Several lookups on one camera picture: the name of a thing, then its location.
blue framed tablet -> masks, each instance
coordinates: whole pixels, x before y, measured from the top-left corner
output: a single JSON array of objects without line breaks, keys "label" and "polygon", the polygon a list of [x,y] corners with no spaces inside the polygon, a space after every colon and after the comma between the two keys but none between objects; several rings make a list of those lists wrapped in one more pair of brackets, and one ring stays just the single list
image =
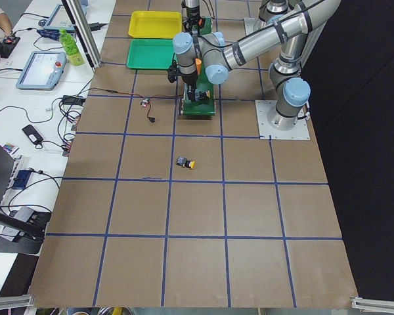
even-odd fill
[{"label": "blue framed tablet", "polygon": [[60,80],[65,65],[65,52],[34,51],[16,87],[22,90],[52,90]]},{"label": "blue framed tablet", "polygon": [[[82,5],[81,8],[83,13],[86,14],[86,7]],[[65,29],[68,33],[74,33],[74,27],[67,15],[64,5],[57,5],[55,7],[53,13],[51,13],[50,17],[45,22],[43,29],[47,31],[58,31]]]}]

yellow tray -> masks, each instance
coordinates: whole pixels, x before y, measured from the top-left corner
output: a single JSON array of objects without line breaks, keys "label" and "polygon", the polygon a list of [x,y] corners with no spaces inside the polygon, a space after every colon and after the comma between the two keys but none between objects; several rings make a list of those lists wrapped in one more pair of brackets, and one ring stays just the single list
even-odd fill
[{"label": "yellow tray", "polygon": [[134,38],[172,39],[182,32],[182,19],[180,12],[134,11],[129,35]]}]

black curtain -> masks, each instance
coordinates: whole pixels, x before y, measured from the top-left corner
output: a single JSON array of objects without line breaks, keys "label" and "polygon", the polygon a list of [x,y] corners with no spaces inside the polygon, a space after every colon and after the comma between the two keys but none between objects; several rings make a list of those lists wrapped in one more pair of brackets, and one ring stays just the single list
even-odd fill
[{"label": "black curtain", "polygon": [[394,301],[394,0],[343,0],[302,77],[359,296]]}]

green bottle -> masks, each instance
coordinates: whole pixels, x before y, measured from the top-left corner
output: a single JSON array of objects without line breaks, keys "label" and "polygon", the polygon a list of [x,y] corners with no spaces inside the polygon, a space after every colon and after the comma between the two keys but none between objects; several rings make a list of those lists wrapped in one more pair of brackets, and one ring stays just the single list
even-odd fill
[{"label": "green bottle", "polygon": [[74,38],[66,30],[60,30],[60,42],[66,52],[68,61],[73,66],[80,66],[85,63]]}]

white mounting plate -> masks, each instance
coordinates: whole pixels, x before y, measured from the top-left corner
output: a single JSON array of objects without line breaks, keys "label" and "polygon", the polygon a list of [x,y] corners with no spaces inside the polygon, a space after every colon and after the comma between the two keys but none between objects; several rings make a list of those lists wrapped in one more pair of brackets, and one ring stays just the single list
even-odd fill
[{"label": "white mounting plate", "polygon": [[[277,140],[310,140],[305,119],[298,120],[295,127],[289,131],[280,131],[270,125],[267,121],[267,113],[273,106],[276,106],[276,103],[276,100],[255,100],[260,139],[269,140],[271,137]],[[301,110],[299,116],[304,115],[303,110]]]},{"label": "white mounting plate", "polygon": [[249,35],[254,32],[254,25],[257,22],[258,18],[245,18],[245,35]]}]

